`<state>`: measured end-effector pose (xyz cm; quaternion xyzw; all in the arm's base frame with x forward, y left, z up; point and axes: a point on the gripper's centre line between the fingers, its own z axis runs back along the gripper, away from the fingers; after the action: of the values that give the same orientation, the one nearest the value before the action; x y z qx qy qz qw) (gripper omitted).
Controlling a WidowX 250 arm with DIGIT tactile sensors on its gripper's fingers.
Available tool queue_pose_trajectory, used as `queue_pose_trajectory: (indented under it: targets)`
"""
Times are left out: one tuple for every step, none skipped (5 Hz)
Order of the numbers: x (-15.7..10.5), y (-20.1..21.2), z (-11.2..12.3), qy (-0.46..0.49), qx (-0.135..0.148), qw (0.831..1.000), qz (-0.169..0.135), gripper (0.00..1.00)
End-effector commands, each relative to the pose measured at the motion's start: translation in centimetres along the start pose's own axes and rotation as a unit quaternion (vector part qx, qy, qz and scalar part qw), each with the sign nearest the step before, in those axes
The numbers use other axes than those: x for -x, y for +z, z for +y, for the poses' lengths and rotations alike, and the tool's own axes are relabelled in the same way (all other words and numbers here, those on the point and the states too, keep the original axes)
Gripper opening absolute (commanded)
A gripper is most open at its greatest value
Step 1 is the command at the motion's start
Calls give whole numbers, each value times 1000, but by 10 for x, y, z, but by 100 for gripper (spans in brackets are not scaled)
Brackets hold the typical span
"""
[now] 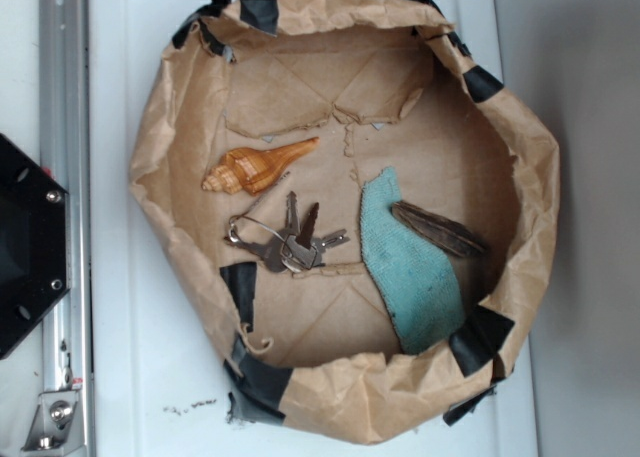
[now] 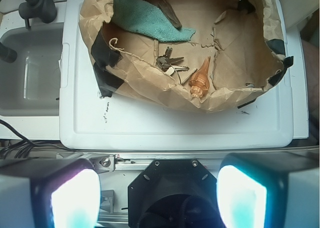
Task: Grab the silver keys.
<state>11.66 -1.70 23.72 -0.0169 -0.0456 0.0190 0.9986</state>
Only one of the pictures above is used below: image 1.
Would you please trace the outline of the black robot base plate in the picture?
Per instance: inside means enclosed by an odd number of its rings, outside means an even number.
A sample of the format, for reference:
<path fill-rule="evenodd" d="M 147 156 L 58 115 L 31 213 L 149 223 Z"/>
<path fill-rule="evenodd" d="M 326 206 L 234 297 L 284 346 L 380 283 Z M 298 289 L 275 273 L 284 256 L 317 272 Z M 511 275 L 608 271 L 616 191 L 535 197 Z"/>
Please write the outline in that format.
<path fill-rule="evenodd" d="M 68 292 L 67 191 L 1 137 L 1 357 Z"/>

